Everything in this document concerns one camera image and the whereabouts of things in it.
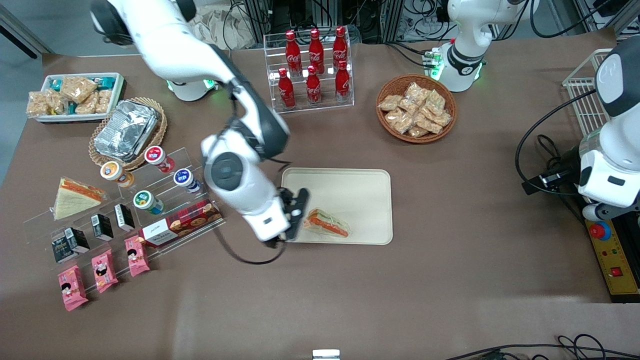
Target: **robotic arm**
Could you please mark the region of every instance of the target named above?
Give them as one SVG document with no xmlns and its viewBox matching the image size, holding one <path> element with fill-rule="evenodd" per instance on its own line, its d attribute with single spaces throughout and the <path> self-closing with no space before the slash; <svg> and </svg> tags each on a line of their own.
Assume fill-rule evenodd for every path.
<svg viewBox="0 0 640 360">
<path fill-rule="evenodd" d="M 193 89 L 203 79 L 223 84 L 245 114 L 233 114 L 225 129 L 202 141 L 205 181 L 260 241 L 275 246 L 282 233 L 293 239 L 308 191 L 301 189 L 294 199 L 289 190 L 276 189 L 257 166 L 284 150 L 289 128 L 218 47 L 193 36 L 184 16 L 192 6 L 191 0 L 97 0 L 92 19 L 110 42 L 135 44 L 149 68 L 177 88 Z"/>
<path fill-rule="evenodd" d="M 449 0 L 447 13 L 458 25 L 458 37 L 453 44 L 444 44 L 439 49 L 444 60 L 440 82 L 452 92 L 470 88 L 491 44 L 489 24 L 511 24 L 520 14 L 522 20 L 527 20 L 531 6 L 535 11 L 539 3 L 527 0 Z"/>
</svg>

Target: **pink snack package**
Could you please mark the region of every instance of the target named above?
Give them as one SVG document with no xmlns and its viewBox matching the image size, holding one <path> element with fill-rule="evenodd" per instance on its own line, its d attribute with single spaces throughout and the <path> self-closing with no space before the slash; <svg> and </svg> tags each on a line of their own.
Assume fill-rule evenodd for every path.
<svg viewBox="0 0 640 360">
<path fill-rule="evenodd" d="M 84 293 L 80 268 L 77 265 L 60 273 L 58 275 L 58 283 L 62 291 L 62 302 L 65 304 L 67 311 L 71 311 L 89 301 Z"/>
<path fill-rule="evenodd" d="M 91 259 L 91 265 L 93 267 L 93 277 L 95 277 L 95 285 L 96 287 L 98 287 L 99 293 L 102 293 L 111 285 L 118 282 L 115 271 L 113 271 L 111 249 Z"/>
<path fill-rule="evenodd" d="M 151 270 L 147 260 L 145 250 L 145 239 L 141 236 L 132 236 L 124 241 L 127 248 L 127 259 L 129 260 L 129 270 L 131 276 L 136 276 L 145 271 Z"/>
</svg>

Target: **coca-cola bottle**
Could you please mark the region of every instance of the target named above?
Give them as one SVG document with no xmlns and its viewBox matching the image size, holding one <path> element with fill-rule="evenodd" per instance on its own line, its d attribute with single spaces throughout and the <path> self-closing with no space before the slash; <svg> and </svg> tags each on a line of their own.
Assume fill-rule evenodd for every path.
<svg viewBox="0 0 640 360">
<path fill-rule="evenodd" d="M 324 48 L 320 42 L 320 30 L 311 29 L 311 44 L 309 44 L 309 60 L 316 67 L 318 74 L 324 74 Z"/>
<path fill-rule="evenodd" d="M 349 72 L 347 72 L 347 61 L 338 62 L 338 72 L 335 74 L 335 99 L 338 102 L 349 100 Z"/>
<path fill-rule="evenodd" d="M 320 79 L 316 75 L 316 67 L 309 65 L 309 76 L 307 77 L 307 101 L 309 106 L 316 107 L 322 101 L 322 94 L 320 93 Z"/>
<path fill-rule="evenodd" d="M 285 33 L 287 37 L 287 46 L 284 53 L 287 57 L 287 65 L 292 78 L 300 78 L 302 76 L 302 59 L 300 59 L 300 48 L 296 43 L 296 34 L 293 30 Z"/>
<path fill-rule="evenodd" d="M 338 61 L 347 60 L 347 41 L 344 39 L 344 26 L 335 28 L 335 41 L 333 42 L 333 68 L 338 69 Z"/>
<path fill-rule="evenodd" d="M 278 89 L 280 89 L 280 97 L 282 98 L 282 104 L 287 110 L 291 110 L 296 107 L 296 98 L 293 95 L 293 83 L 291 79 L 287 77 L 287 69 L 281 67 L 278 69 L 280 74 L 280 80 L 278 80 Z"/>
</svg>

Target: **wicker basket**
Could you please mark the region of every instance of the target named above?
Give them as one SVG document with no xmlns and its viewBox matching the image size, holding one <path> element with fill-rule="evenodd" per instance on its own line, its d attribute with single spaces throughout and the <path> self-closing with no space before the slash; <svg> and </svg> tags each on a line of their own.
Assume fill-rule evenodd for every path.
<svg viewBox="0 0 640 360">
<path fill-rule="evenodd" d="M 156 124 L 156 128 L 151 132 L 151 135 L 149 136 L 150 140 L 148 140 L 147 142 L 147 147 L 150 147 L 152 145 L 160 145 L 160 143 L 162 142 L 162 139 L 164 138 L 164 133 L 166 132 L 166 115 L 164 114 L 164 110 L 162 109 L 162 106 L 160 106 L 160 104 L 158 104 L 157 101 L 148 99 L 146 97 L 134 97 L 133 99 L 130 99 L 130 100 L 138 102 L 143 105 L 150 106 L 156 109 L 160 114 L 160 121 Z M 141 152 L 140 155 L 138 155 L 135 159 L 133 159 L 133 161 L 125 163 L 121 160 L 102 155 L 95 150 L 95 144 L 94 144 L 95 137 L 98 136 L 98 134 L 102 131 L 102 129 L 104 129 L 104 127 L 107 125 L 107 122 L 109 122 L 110 118 L 111 118 L 111 114 L 109 114 L 106 117 L 106 119 L 104 119 L 100 123 L 100 125 L 98 125 L 98 128 L 96 128 L 96 130 L 93 131 L 93 135 L 91 135 L 91 139 L 89 140 L 89 156 L 91 157 L 91 160 L 93 160 L 93 162 L 96 163 L 96 165 L 98 166 L 102 166 L 107 161 L 117 161 L 119 164 L 122 165 L 122 167 L 125 170 L 129 170 L 129 171 L 140 167 L 142 164 L 145 163 L 144 151 Z"/>
<path fill-rule="evenodd" d="M 419 138 L 414 138 L 398 133 L 389 125 L 389 123 L 385 119 L 385 112 L 380 110 L 380 108 L 378 107 L 378 104 L 381 103 L 382 100 L 384 100 L 388 95 L 404 95 L 404 92 L 409 87 L 409 84 L 412 81 L 415 81 L 415 83 L 420 85 L 422 88 L 428 90 L 435 89 L 446 100 L 445 109 L 451 115 L 451 121 L 442 129 L 442 132 L 440 134 L 429 133 Z M 376 113 L 378 114 L 378 120 L 380 120 L 380 124 L 382 124 L 382 126 L 396 138 L 412 143 L 427 143 L 438 140 L 439 138 L 445 136 L 451 130 L 453 125 L 456 123 L 456 118 L 458 117 L 458 107 L 456 106 L 456 100 L 453 98 L 453 95 L 443 84 L 425 75 L 406 74 L 393 78 L 386 84 L 384 84 L 384 86 L 382 86 L 382 89 L 380 89 L 380 93 L 378 93 L 378 100 L 376 101 Z"/>
</svg>

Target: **aluminum foil container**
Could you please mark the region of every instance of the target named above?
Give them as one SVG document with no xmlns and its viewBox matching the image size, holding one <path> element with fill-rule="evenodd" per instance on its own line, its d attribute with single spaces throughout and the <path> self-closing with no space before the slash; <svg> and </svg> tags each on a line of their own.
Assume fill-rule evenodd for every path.
<svg viewBox="0 0 640 360">
<path fill-rule="evenodd" d="M 95 150 L 124 162 L 135 159 L 156 126 L 160 114 L 149 106 L 122 100 L 111 119 L 95 137 Z"/>
</svg>

